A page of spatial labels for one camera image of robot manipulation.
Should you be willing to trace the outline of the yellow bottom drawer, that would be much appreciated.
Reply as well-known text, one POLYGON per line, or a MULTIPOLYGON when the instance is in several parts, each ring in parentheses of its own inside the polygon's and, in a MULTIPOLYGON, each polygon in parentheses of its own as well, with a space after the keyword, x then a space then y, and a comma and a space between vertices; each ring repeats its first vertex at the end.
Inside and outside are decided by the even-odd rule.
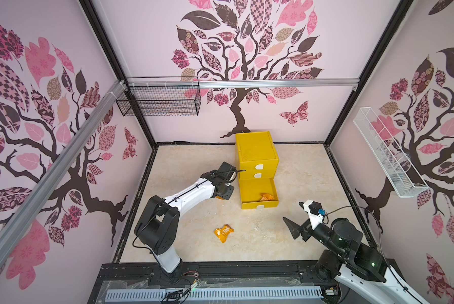
POLYGON ((275 208, 279 205, 278 194, 276 191, 275 180, 271 179, 254 179, 239 182, 241 209, 250 210, 258 208, 275 208), (259 201, 261 193, 273 195, 275 201, 259 201))

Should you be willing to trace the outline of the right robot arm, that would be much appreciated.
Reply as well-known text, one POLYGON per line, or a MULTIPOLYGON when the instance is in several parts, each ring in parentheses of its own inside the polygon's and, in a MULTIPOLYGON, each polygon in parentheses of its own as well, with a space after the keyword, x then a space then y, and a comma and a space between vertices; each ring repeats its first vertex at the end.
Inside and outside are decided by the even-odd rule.
POLYGON ((323 281, 335 280, 370 303, 427 303, 378 250, 361 243, 363 233, 346 218, 331 225, 302 225, 284 217, 294 239, 313 238, 325 246, 314 271, 323 281))

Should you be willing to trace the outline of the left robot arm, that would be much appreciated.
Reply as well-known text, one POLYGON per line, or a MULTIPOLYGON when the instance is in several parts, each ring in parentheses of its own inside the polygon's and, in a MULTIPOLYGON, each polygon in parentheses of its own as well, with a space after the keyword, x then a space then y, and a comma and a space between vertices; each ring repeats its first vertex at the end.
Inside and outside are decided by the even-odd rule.
POLYGON ((235 187, 233 181, 238 170, 227 162, 200 176, 191 186, 166 196, 152 196, 143 209, 134 229, 133 247, 148 249, 163 273, 174 275, 181 269, 182 259, 173 246, 181 216, 205 200, 221 198, 229 200, 235 187))

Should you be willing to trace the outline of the yellow drawer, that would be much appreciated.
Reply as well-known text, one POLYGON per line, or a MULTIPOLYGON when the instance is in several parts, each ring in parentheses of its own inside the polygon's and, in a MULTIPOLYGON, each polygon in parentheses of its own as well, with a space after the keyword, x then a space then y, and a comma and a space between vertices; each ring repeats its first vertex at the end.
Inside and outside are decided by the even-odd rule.
POLYGON ((275 208, 279 205, 278 194, 276 191, 275 180, 271 179, 254 179, 239 182, 241 209, 250 210, 258 208, 275 208), (261 193, 273 195, 275 201, 259 201, 261 193))
POLYGON ((239 165, 240 170, 244 170, 244 173, 251 172, 252 174, 262 173, 273 175, 279 165, 279 159, 243 161, 239 165))
POLYGON ((264 170, 245 170, 240 173, 240 180, 254 180, 254 179, 271 179, 274 178, 276 170, 264 169, 264 170))

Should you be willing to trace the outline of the orange cookie packet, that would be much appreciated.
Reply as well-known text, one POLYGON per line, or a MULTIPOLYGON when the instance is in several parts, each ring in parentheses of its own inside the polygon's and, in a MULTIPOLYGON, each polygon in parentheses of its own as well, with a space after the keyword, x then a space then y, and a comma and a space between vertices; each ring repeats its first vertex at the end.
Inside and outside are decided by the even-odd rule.
POLYGON ((259 201, 275 201, 276 198, 269 193, 261 193, 261 198, 259 201))
POLYGON ((228 236, 231 233, 234 233, 234 231, 235 230, 232 227, 230 227, 228 224, 225 224, 223 227, 215 229, 214 234, 220 240, 220 242, 226 243, 228 236))

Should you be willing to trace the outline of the yellow top drawer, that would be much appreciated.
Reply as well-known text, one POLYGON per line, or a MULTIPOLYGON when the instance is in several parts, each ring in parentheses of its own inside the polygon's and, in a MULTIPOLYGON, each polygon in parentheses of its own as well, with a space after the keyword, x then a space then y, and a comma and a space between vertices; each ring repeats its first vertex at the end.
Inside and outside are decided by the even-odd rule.
POLYGON ((251 172, 252 174, 262 173, 273 175, 279 165, 279 159, 243 161, 239 165, 240 170, 244 170, 244 173, 251 172))

